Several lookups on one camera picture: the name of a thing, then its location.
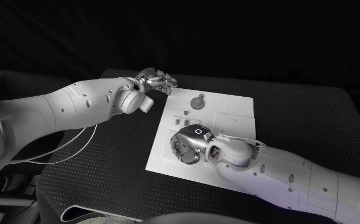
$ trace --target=black curtain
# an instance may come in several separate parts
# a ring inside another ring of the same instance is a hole
[[[337,86],[360,109],[360,0],[0,0],[0,66]]]

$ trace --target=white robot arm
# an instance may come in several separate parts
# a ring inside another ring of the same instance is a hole
[[[154,88],[171,94],[177,80],[155,68],[136,78],[103,78],[74,83],[41,96],[0,101],[0,169],[19,150],[39,137],[107,121],[113,115],[148,112]]]
[[[213,135],[200,124],[171,139],[178,159],[194,164],[200,153],[221,178],[276,206],[360,223],[360,178],[339,173],[253,139]]]

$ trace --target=black table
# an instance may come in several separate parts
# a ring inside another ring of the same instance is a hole
[[[135,77],[136,71],[107,70],[103,78]],[[360,116],[340,88],[172,74],[180,87],[252,97],[256,137],[318,165],[360,176]],[[256,223],[334,223],[328,218],[282,209],[258,197],[145,170],[162,118],[167,95],[151,91],[155,105],[101,123],[84,151],[48,165],[38,185],[44,223],[61,223],[71,206],[133,219],[175,212],[227,215]],[[62,143],[80,130],[67,132]],[[84,146],[93,127],[61,149],[51,162]],[[70,223],[101,214],[71,208]]]

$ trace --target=white paper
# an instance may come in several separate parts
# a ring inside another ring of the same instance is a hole
[[[201,110],[195,110],[191,108],[190,102],[200,94],[204,94],[206,106]],[[224,181],[214,166],[206,162],[204,154],[201,154],[201,161],[194,165],[187,165],[180,162],[172,154],[169,145],[171,137],[177,133],[172,123],[177,118],[174,117],[200,121],[200,124],[210,128],[214,135],[217,135],[217,128],[224,128],[219,120],[226,120],[229,123],[236,120],[236,123],[232,123],[232,127],[229,127],[226,131],[233,133],[233,129],[239,127],[236,131],[237,136],[255,138],[253,99],[175,88],[168,97],[146,165],[148,171],[249,193],[237,185]]]

